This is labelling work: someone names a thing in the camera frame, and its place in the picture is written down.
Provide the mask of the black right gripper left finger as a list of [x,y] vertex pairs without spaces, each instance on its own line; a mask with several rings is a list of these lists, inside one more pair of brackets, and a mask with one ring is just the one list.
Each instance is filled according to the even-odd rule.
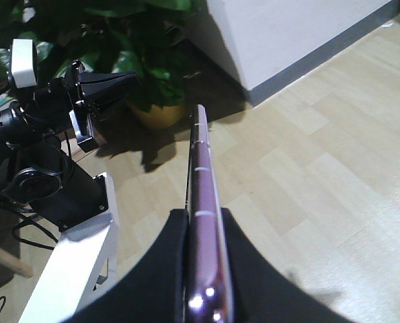
[[145,255],[109,292],[66,322],[182,322],[188,218],[173,209]]

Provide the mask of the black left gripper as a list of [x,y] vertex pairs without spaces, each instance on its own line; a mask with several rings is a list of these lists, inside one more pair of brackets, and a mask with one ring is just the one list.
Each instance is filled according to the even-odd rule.
[[140,87],[134,71],[89,73],[81,61],[69,63],[64,77],[51,79],[34,91],[34,128],[41,135],[73,129],[83,151],[97,148],[92,111],[103,113],[112,104]]

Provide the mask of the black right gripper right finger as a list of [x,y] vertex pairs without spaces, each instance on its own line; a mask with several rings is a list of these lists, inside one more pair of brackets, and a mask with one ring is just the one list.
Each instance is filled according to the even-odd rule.
[[281,275],[222,208],[236,322],[349,322]]

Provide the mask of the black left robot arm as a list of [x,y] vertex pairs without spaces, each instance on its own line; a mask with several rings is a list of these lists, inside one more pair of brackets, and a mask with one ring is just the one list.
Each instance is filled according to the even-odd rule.
[[74,130],[83,151],[96,149],[93,119],[139,85],[134,71],[90,73],[75,60],[63,77],[18,89],[0,111],[0,208],[28,205],[61,231],[106,211],[104,176],[90,176],[58,136]]

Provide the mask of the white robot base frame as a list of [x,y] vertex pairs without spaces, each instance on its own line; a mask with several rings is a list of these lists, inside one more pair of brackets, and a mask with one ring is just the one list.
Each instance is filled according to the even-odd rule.
[[118,206],[111,175],[101,175],[108,209],[61,234],[20,322],[63,322],[116,284]]

